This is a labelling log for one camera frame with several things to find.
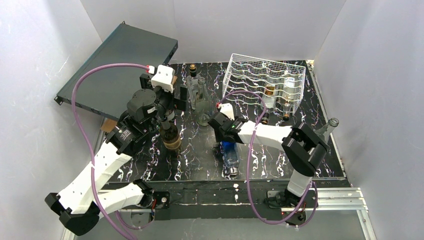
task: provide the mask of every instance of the table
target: table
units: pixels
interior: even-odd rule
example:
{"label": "table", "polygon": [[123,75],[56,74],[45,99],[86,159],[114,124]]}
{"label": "table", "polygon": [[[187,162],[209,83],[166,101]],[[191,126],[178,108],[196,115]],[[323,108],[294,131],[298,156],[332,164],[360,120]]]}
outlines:
{"label": "table", "polygon": [[[285,61],[307,67],[304,60]],[[189,64],[170,64],[178,77],[176,84],[185,84],[189,75]],[[228,66],[227,62],[197,63],[199,74],[206,78],[212,105],[222,98],[222,82]],[[254,121],[260,113],[258,106],[235,105],[235,115]],[[282,116],[272,114],[270,125],[292,126],[298,121],[306,122],[313,129],[325,123],[324,113],[317,95],[311,73],[306,68],[303,100],[290,121],[284,122]],[[110,179],[110,182],[132,182],[136,179],[146,181],[207,181],[230,179],[224,167],[223,155],[216,148],[215,134],[210,126],[199,126],[194,119],[194,111],[176,111],[175,123],[181,131],[182,152],[179,156],[168,153],[159,133],[152,137],[152,144],[145,145],[134,158],[123,165]],[[316,177],[345,177],[332,140],[330,152],[317,170]],[[239,144],[240,174],[237,180],[246,179],[248,146]],[[251,156],[251,179],[288,179],[293,167],[283,151],[255,144]]]}

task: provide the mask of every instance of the white wire rack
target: white wire rack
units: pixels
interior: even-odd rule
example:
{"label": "white wire rack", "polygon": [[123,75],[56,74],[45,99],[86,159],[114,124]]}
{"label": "white wire rack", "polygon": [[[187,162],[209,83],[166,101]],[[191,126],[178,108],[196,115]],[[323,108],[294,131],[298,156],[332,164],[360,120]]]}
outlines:
{"label": "white wire rack", "polygon": [[[245,90],[263,97],[276,98],[275,111],[295,113],[304,92],[306,67],[233,53],[223,80],[222,96]],[[235,94],[230,101],[260,105],[251,94]]]}

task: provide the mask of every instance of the marble tabletop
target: marble tabletop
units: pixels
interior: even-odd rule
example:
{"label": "marble tabletop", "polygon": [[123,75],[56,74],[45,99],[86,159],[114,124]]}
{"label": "marble tabletop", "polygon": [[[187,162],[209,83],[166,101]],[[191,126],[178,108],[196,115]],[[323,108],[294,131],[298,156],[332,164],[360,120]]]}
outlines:
{"label": "marble tabletop", "polygon": [[[306,62],[285,61],[306,67]],[[189,75],[189,64],[171,64],[178,77],[176,84],[185,84]],[[228,66],[227,62],[196,63],[197,71],[206,78],[212,105],[222,98],[222,82]],[[215,134],[210,126],[199,126],[194,119],[194,111],[175,111],[175,124],[182,140],[182,152],[179,155],[169,153],[161,141],[159,133],[153,134],[152,144],[145,145],[134,158],[123,165],[110,179],[110,182],[131,182],[136,179],[146,181],[204,181],[230,179],[224,167],[223,155],[217,148]],[[254,121],[260,113],[256,105],[237,104],[236,116],[248,117]],[[306,122],[313,129],[325,124],[324,114],[318,99],[311,75],[306,68],[303,100],[293,117],[284,122],[278,113],[272,114],[270,125],[292,126],[296,122]],[[330,139],[330,152],[316,172],[316,177],[344,177],[340,161]],[[238,180],[246,179],[246,161],[248,146],[238,144],[240,154],[240,174]],[[251,179],[288,179],[293,167],[281,150],[259,144],[253,146],[250,158]]]}

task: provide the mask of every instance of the wire rack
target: wire rack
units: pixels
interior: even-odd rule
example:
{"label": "wire rack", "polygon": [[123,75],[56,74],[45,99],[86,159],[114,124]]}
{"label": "wire rack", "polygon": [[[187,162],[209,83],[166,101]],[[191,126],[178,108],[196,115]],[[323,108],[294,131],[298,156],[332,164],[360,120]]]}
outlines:
{"label": "wire rack", "polygon": [[[304,66],[233,53],[224,76],[222,96],[236,90],[259,96],[267,94],[268,98],[276,98],[274,111],[294,114],[303,98],[305,73]],[[251,94],[235,94],[229,100],[261,105],[259,98]]]}

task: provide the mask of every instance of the gray wall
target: gray wall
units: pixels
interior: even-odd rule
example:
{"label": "gray wall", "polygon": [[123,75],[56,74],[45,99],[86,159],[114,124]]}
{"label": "gray wall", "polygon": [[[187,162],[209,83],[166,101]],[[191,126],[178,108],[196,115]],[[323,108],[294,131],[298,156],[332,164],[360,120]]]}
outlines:
{"label": "gray wall", "polygon": [[[0,2],[0,238],[57,240],[64,228],[44,203],[89,161],[58,90],[100,45],[79,0]],[[81,112],[90,139],[101,119]]]}
{"label": "gray wall", "polygon": [[424,2],[347,0],[315,60],[378,239],[423,239]]}
{"label": "gray wall", "polygon": [[173,63],[314,59],[345,1],[81,0],[102,40],[124,20],[177,39]]}

